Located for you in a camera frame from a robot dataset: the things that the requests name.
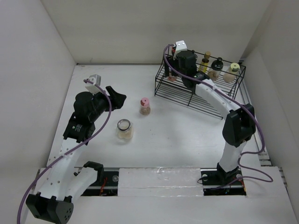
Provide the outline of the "pink cap spice bottle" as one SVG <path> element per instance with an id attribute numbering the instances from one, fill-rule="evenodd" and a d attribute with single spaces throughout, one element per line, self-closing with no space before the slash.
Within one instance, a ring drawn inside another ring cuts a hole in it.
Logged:
<path id="1" fill-rule="evenodd" d="M 140 101 L 140 113 L 142 115 L 149 115 L 151 108 L 150 108 L 150 101 L 148 98 L 142 98 Z"/>

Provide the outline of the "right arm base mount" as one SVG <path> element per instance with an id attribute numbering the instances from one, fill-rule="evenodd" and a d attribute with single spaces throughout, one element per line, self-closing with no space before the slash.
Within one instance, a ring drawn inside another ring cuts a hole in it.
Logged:
<path id="1" fill-rule="evenodd" d="M 224 178 L 216 169 L 204 169 L 197 183 L 203 186 L 204 196 L 246 196 L 243 180 L 223 186 L 241 175 L 241 170 L 237 170 L 236 173 Z"/>

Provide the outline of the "silver lid spice jar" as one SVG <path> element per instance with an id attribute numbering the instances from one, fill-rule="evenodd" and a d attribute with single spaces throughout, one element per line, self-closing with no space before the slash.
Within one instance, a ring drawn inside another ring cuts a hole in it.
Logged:
<path id="1" fill-rule="evenodd" d="M 175 82 L 177 80 L 177 78 L 178 78 L 177 73 L 175 73 L 173 71 L 169 72 L 169 76 L 168 76 L 169 81 Z"/>

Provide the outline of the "yellow cap spice bottle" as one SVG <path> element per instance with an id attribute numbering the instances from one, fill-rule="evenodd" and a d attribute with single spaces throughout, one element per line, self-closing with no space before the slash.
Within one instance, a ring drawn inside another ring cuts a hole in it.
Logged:
<path id="1" fill-rule="evenodd" d="M 238 63 L 231 63 L 227 71 L 223 75 L 223 80 L 226 83 L 231 83 L 235 80 L 238 75 L 240 65 Z"/>

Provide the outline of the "black pump cap spice jar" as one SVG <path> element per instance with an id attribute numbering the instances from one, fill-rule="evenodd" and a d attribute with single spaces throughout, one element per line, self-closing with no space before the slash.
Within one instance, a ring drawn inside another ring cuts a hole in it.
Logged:
<path id="1" fill-rule="evenodd" d="M 223 66 L 224 64 L 221 57 L 218 57 L 216 60 L 212 62 L 208 71 L 208 76 L 212 81 L 216 81 L 219 78 Z"/>

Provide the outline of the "wide glass jar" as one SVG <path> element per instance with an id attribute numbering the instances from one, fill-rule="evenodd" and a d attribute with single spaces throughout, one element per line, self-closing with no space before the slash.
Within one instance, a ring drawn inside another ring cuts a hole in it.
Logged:
<path id="1" fill-rule="evenodd" d="M 133 123 L 128 119 L 121 119 L 117 123 L 117 136 L 119 139 L 130 140 L 133 137 Z"/>

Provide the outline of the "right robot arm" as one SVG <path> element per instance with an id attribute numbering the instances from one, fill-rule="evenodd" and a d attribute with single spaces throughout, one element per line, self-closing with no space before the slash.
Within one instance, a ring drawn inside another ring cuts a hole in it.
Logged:
<path id="1" fill-rule="evenodd" d="M 224 118 L 225 146 L 213 177 L 226 184 L 236 176 L 243 149 L 256 132 L 254 107 L 242 105 L 225 94 L 208 74 L 197 69 L 196 61 L 193 51 L 173 48 L 171 56 L 164 54 L 164 74 L 181 77 L 187 89 L 206 100 Z"/>

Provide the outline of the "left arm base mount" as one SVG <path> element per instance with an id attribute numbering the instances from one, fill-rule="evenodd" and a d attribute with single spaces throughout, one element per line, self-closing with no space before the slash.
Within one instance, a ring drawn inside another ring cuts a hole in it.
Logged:
<path id="1" fill-rule="evenodd" d="M 117 196 L 118 183 L 119 170 L 105 170 L 102 182 L 95 182 L 90 185 L 82 193 L 82 196 Z"/>

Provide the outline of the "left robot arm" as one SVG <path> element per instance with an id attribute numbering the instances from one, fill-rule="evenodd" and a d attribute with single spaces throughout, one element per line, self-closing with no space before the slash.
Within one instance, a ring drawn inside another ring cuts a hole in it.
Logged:
<path id="1" fill-rule="evenodd" d="M 75 165 L 95 131 L 95 121 L 103 112 L 121 109 L 126 95 L 107 87 L 108 96 L 88 91 L 76 95 L 74 112 L 63 134 L 57 163 L 50 167 L 47 179 L 36 194 L 29 194 L 26 205 L 32 215 L 54 224 L 67 223 L 73 213 L 74 203 L 92 184 L 104 181 L 103 165 L 88 161 L 78 174 Z"/>

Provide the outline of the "yellow oil bottle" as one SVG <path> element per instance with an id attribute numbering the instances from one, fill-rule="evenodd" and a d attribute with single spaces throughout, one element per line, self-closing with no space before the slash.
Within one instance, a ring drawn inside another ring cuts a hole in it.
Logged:
<path id="1" fill-rule="evenodd" d="M 201 62 L 199 65 L 199 71 L 206 73 L 207 69 L 208 69 L 208 64 L 209 64 L 209 59 L 211 56 L 211 52 L 210 51 L 206 51 Z"/>

